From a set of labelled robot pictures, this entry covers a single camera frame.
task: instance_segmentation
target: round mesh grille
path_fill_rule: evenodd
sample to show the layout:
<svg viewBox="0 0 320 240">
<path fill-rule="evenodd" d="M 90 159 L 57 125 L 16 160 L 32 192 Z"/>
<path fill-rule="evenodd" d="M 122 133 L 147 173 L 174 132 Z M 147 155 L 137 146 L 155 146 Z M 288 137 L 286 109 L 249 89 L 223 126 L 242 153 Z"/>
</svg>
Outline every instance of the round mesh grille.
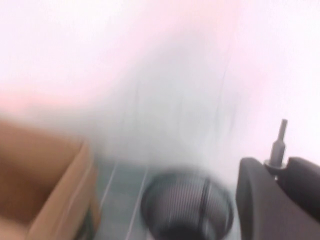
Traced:
<svg viewBox="0 0 320 240">
<path fill-rule="evenodd" d="M 220 240 L 233 223 L 231 202 L 218 182 L 175 171 L 153 179 L 142 196 L 141 213 L 156 240 Z"/>
</svg>

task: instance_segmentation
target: blurry object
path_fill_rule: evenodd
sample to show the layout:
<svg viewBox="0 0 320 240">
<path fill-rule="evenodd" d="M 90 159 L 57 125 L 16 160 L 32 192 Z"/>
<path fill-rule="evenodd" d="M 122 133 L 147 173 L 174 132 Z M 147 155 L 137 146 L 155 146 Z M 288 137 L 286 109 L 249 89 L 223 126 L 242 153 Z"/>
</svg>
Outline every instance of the blurry object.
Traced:
<svg viewBox="0 0 320 240">
<path fill-rule="evenodd" d="M 156 240 L 221 240 L 234 213 L 228 191 L 192 171 L 156 176 L 141 201 L 144 222 Z"/>
<path fill-rule="evenodd" d="M 88 211 L 74 240 L 93 240 L 95 235 L 93 222 L 92 214 Z"/>
<path fill-rule="evenodd" d="M 299 157 L 282 164 L 286 124 L 270 161 L 240 162 L 236 204 L 243 240 L 320 239 L 320 167 Z"/>
<path fill-rule="evenodd" d="M 0 121 L 0 239 L 73 240 L 86 213 L 97 229 L 88 145 Z"/>
</svg>

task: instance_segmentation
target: gray surface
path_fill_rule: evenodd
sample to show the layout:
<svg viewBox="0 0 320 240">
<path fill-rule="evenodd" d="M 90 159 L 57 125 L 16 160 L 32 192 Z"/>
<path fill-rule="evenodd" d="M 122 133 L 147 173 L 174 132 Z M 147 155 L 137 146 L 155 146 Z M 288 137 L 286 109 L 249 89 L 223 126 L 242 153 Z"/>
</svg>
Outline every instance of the gray surface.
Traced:
<svg viewBox="0 0 320 240">
<path fill-rule="evenodd" d="M 94 240 L 149 240 L 151 237 L 140 216 L 140 199 L 144 188 L 158 170 L 105 161 L 97 161 L 97 166 L 99 175 L 96 191 L 102 218 Z M 226 240 L 239 239 L 236 215 Z"/>
</svg>

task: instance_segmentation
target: white wall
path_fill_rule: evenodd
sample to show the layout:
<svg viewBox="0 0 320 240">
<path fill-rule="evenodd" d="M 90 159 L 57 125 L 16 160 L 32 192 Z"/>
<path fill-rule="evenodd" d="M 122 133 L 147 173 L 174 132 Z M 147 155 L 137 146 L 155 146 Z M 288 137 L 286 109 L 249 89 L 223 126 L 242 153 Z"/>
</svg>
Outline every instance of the white wall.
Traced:
<svg viewBox="0 0 320 240">
<path fill-rule="evenodd" d="M 320 164 L 320 6 L 308 1 L 2 1 L 0 110 L 107 158 L 229 183 L 243 156 Z"/>
</svg>

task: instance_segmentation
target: cardboard box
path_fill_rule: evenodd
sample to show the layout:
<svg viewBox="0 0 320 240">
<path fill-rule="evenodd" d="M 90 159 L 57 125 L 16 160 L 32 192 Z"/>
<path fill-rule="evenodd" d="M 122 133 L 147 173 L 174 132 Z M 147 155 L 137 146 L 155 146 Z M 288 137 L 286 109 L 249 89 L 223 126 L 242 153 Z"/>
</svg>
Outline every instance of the cardboard box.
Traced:
<svg viewBox="0 0 320 240">
<path fill-rule="evenodd" d="M 86 142 L 0 121 L 0 240 L 72 240 L 91 211 L 97 171 Z"/>
</svg>

